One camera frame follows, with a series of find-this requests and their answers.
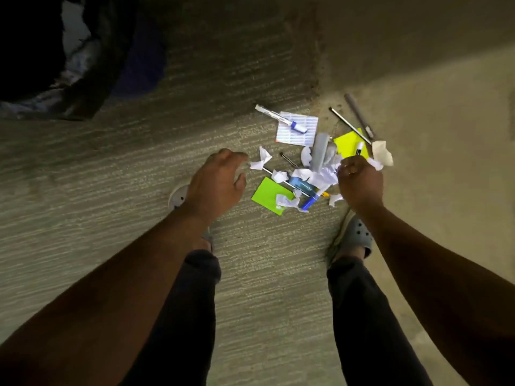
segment pant leg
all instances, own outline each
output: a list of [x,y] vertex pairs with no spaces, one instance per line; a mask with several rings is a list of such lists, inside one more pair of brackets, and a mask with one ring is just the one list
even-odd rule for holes
[[432,385],[363,263],[343,257],[333,263],[327,277],[334,337],[347,384]]
[[122,386],[205,385],[215,343],[215,286],[222,272],[208,251],[189,253],[150,336]]

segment gray carpet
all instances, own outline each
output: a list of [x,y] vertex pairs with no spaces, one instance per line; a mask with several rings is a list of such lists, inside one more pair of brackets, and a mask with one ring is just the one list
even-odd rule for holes
[[[166,214],[175,181],[222,147],[289,169],[256,102],[308,113],[311,91],[273,0],[143,0],[168,45],[151,95],[86,123],[1,122],[0,340]],[[322,256],[341,214],[250,200],[214,228],[222,265],[210,384],[342,383]]]

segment lined paper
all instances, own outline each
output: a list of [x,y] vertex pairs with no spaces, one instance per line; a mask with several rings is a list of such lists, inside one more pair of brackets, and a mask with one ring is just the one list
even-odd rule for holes
[[277,136],[275,137],[275,142],[289,143],[292,145],[300,146],[313,146],[313,143],[315,142],[315,134],[317,133],[317,116],[292,114],[290,112],[281,112],[280,115],[288,120],[297,122],[297,124],[306,126],[307,132],[305,134],[301,134],[295,130],[292,130],[286,123],[279,122],[279,125],[277,126]]

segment black trash bag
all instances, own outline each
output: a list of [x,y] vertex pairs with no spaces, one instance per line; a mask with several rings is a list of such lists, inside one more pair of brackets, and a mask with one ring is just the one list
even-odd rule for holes
[[132,45],[137,0],[2,0],[0,118],[91,119]]

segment person's left hand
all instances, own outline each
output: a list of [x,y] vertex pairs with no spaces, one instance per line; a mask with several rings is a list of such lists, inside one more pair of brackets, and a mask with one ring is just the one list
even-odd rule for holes
[[211,224],[240,201],[247,181],[244,173],[236,181],[234,177],[240,164],[248,159],[245,153],[229,149],[210,155],[193,176],[184,205]]

